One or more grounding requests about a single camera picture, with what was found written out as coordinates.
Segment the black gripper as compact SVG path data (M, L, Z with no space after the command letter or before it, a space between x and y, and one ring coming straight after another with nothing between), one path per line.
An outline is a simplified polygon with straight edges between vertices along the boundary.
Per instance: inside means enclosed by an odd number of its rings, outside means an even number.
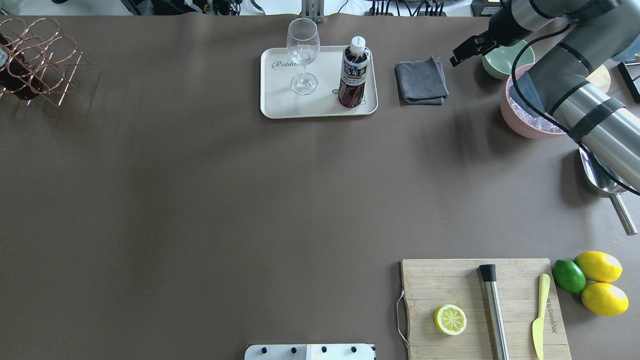
M485 56L499 46L511 47L525 39L531 31L519 25L510 7L501 7L489 19L487 35L473 35L453 50L449 59L455 68L475 56Z

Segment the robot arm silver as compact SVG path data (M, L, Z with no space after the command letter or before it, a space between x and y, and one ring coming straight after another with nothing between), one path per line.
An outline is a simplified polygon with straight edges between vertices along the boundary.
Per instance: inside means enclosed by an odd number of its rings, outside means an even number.
M638 191L639 118L586 78L606 60L639 54L639 13L637 0L505 0L485 32L453 50L450 63L512 46L565 17L567 35L517 80L515 98L530 112L552 116Z

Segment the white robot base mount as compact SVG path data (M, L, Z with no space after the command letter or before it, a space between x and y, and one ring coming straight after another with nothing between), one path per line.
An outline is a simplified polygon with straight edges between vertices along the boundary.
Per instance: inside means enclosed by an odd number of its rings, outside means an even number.
M375 360L374 344L311 343L254 344L247 347L245 360Z

